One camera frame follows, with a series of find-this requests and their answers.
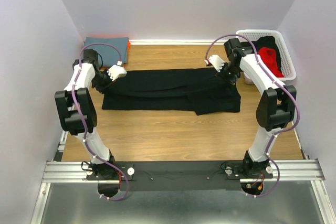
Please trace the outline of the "black t-shirt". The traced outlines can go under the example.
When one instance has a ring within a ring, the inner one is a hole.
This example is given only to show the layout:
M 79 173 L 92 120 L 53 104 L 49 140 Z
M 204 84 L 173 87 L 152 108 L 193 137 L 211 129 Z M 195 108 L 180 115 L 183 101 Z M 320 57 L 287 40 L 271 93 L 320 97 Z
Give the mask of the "black t-shirt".
M 104 110 L 178 110 L 196 115 L 240 111 L 236 86 L 213 68 L 133 70 L 104 93 Z

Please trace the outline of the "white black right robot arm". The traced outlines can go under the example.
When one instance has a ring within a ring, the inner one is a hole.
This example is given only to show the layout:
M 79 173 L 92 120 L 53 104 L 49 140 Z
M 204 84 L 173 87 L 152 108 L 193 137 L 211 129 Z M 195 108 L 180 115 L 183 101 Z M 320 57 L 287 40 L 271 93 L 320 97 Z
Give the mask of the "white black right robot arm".
M 294 86 L 285 85 L 267 68 L 254 44 L 243 47 L 239 38 L 236 36 L 224 43 L 228 61 L 220 60 L 214 66 L 217 74 L 231 84 L 235 84 L 241 72 L 247 74 L 260 92 L 256 109 L 259 128 L 252 146 L 237 168 L 240 174 L 254 177 L 266 170 L 277 136 L 294 118 L 297 90 Z

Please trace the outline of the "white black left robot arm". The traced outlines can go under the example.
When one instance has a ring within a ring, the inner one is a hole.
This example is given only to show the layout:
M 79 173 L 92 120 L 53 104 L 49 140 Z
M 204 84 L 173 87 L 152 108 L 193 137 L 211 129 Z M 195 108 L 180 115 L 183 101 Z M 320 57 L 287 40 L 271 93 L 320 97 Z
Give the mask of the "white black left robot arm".
M 97 130 L 97 113 L 93 105 L 89 88 L 103 93 L 112 79 L 107 70 L 100 70 L 99 54 L 93 49 L 85 49 L 83 58 L 73 63 L 73 75 L 62 91 L 55 93 L 55 103 L 61 127 L 79 139 L 90 155 L 90 176 L 104 180 L 113 180 L 118 171 L 112 167 L 115 159 L 111 151 L 103 144 Z

